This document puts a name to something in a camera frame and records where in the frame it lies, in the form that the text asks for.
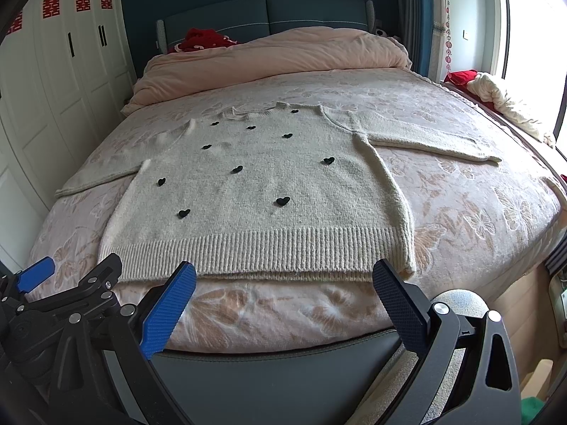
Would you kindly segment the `red pillow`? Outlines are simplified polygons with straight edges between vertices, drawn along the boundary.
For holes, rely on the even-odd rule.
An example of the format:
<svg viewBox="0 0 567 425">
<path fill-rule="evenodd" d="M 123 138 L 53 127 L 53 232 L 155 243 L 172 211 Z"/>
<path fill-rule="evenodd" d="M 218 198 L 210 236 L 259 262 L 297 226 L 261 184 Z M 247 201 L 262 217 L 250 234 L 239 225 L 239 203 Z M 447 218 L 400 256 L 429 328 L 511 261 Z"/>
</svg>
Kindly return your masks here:
<svg viewBox="0 0 567 425">
<path fill-rule="evenodd" d="M 191 28 L 181 41 L 175 42 L 169 48 L 169 53 L 196 52 L 234 45 L 237 45 L 237 41 L 230 39 L 228 35 L 222 35 L 212 29 Z"/>
</svg>

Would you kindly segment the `teal upholstered headboard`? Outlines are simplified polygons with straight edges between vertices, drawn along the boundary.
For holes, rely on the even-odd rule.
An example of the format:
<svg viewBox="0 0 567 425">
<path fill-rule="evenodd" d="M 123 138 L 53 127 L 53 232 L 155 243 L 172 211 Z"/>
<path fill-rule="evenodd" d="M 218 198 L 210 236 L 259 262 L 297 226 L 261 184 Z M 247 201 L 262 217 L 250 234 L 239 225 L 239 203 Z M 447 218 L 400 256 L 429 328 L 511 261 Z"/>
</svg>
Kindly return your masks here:
<svg viewBox="0 0 567 425">
<path fill-rule="evenodd" d="M 191 28 L 212 29 L 244 43 L 313 26 L 372 33 L 374 4 L 370 0 L 229 0 L 158 19 L 157 46 L 160 53 L 167 53 Z"/>
</svg>

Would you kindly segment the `grey window curtain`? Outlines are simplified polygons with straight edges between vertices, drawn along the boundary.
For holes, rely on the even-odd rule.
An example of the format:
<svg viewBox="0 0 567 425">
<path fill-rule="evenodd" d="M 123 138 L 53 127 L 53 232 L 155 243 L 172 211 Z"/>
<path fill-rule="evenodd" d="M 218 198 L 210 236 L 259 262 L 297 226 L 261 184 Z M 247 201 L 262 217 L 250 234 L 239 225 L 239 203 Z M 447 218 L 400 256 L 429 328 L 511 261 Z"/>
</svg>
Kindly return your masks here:
<svg viewBox="0 0 567 425">
<path fill-rule="evenodd" d="M 433 0 L 398 0 L 402 44 L 409 52 L 412 70 L 428 76 L 432 51 Z"/>
</svg>

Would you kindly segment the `white wardrobe with red decals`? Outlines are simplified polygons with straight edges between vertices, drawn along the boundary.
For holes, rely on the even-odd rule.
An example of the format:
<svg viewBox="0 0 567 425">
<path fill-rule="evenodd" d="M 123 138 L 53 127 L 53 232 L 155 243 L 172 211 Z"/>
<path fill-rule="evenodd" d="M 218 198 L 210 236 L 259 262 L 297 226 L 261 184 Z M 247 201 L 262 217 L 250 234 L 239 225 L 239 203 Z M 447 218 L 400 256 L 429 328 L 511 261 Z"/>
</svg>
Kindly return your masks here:
<svg viewBox="0 0 567 425">
<path fill-rule="evenodd" d="M 1 261 L 25 268 L 55 193 L 119 125 L 135 69 L 120 0 L 28 0 L 1 42 Z"/>
</svg>

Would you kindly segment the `cream knit sweater black hearts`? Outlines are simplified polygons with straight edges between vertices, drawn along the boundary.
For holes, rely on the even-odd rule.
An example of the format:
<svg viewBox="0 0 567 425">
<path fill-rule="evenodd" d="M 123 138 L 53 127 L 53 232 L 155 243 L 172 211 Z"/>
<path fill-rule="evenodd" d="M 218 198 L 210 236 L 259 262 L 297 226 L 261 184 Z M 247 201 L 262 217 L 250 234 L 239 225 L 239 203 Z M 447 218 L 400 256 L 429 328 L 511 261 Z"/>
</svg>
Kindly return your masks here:
<svg viewBox="0 0 567 425">
<path fill-rule="evenodd" d="M 213 277 L 364 281 L 380 259 L 415 270 L 413 215 L 382 146 L 498 158 L 472 138 L 375 112 L 279 103 L 191 119 L 86 164 L 62 194 L 131 178 L 99 244 L 127 281 L 164 278 L 183 261 Z"/>
</svg>

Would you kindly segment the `red cloth on sill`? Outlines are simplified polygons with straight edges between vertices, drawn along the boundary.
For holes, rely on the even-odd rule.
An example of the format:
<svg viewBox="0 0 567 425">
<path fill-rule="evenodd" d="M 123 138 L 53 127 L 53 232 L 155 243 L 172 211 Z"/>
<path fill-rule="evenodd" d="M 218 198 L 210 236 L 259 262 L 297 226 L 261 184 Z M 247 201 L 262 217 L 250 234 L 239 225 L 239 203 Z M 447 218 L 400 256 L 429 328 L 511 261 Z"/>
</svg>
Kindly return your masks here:
<svg viewBox="0 0 567 425">
<path fill-rule="evenodd" d="M 447 87 L 451 86 L 455 88 L 457 91 L 462 93 L 468 99 L 476 104 L 481 104 L 485 106 L 490 111 L 496 112 L 496 108 L 492 102 L 483 101 L 478 95 L 472 93 L 467 85 L 470 81 L 473 81 L 478 75 L 478 72 L 475 70 L 461 70 L 455 72 L 449 72 L 443 81 L 443 84 Z"/>
</svg>

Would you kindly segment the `peach duvet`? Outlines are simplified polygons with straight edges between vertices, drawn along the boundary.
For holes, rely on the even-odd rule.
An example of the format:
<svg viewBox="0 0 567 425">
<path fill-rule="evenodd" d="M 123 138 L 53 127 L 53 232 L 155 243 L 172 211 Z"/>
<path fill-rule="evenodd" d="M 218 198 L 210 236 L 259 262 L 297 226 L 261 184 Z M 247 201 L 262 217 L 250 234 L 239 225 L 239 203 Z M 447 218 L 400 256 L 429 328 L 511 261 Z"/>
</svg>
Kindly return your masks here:
<svg viewBox="0 0 567 425">
<path fill-rule="evenodd" d="M 231 47 L 156 56 L 121 112 L 278 75 L 410 67 L 405 46 L 392 38 L 350 28 L 290 29 Z"/>
</svg>

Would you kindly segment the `cream blanket on sill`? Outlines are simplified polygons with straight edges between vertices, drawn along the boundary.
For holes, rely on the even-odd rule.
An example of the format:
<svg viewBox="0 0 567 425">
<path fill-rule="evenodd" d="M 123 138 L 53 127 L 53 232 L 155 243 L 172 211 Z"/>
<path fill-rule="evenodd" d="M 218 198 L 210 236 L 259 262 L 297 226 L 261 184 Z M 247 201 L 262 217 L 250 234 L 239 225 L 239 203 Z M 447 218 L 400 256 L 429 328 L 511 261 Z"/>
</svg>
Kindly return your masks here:
<svg viewBox="0 0 567 425">
<path fill-rule="evenodd" d="M 524 91 L 486 72 L 478 72 L 466 88 L 484 103 L 491 103 L 499 114 L 531 137 L 555 148 L 556 140 L 547 108 L 541 108 Z"/>
</svg>

